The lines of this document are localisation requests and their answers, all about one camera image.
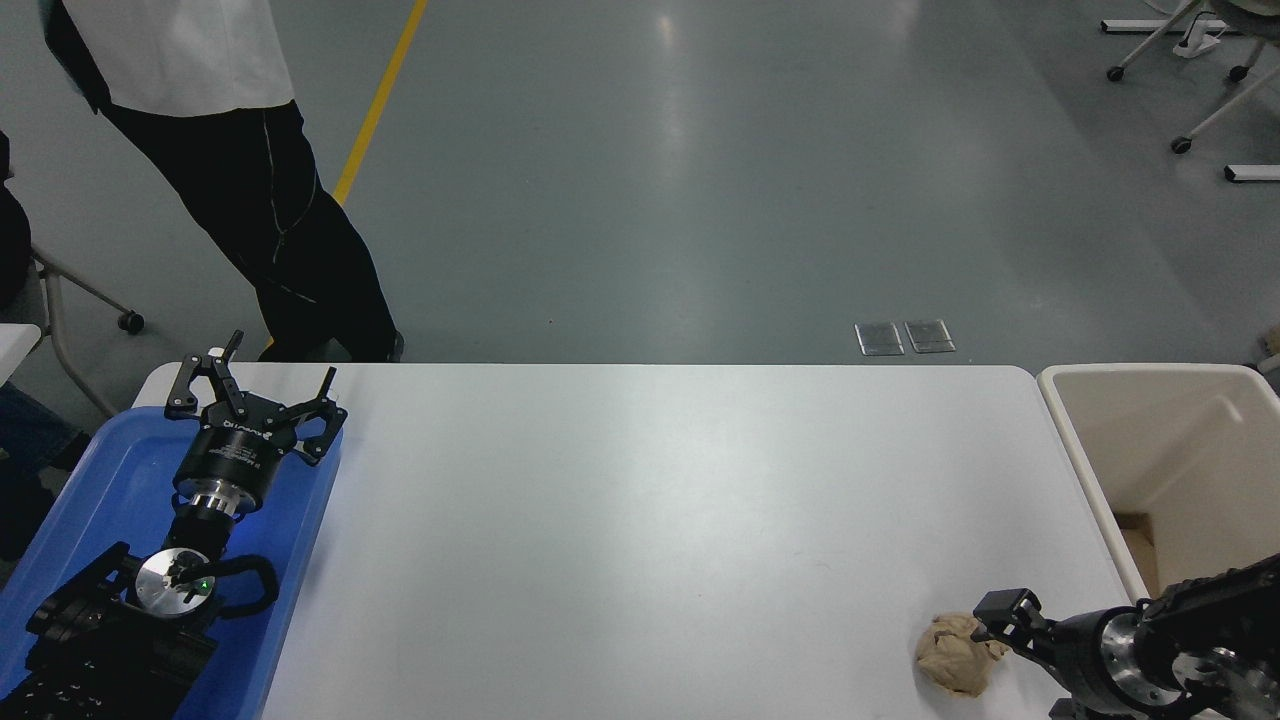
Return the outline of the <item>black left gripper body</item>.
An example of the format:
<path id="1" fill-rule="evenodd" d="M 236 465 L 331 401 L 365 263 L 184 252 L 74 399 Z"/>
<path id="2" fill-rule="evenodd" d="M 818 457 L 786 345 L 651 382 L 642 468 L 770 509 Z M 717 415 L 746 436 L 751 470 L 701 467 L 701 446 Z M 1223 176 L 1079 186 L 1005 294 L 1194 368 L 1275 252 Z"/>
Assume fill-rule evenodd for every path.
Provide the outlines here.
<path id="1" fill-rule="evenodd" d="M 184 498 L 221 482 L 251 498 L 266 498 L 284 452 L 293 446 L 285 406 L 250 397 L 238 413 L 227 401 L 206 406 L 200 429 L 180 461 L 173 486 Z"/>

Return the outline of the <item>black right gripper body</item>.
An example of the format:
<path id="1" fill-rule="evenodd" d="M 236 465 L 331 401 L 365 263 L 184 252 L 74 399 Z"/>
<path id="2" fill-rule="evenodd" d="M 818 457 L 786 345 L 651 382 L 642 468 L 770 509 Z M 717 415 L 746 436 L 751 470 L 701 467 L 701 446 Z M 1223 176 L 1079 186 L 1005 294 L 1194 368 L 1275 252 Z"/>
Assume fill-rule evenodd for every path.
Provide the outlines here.
<path id="1" fill-rule="evenodd" d="M 1138 670 L 1138 612 L 1110 609 L 1069 618 L 1053 628 L 1055 676 L 1091 717 L 1137 717 L 1126 688 Z"/>

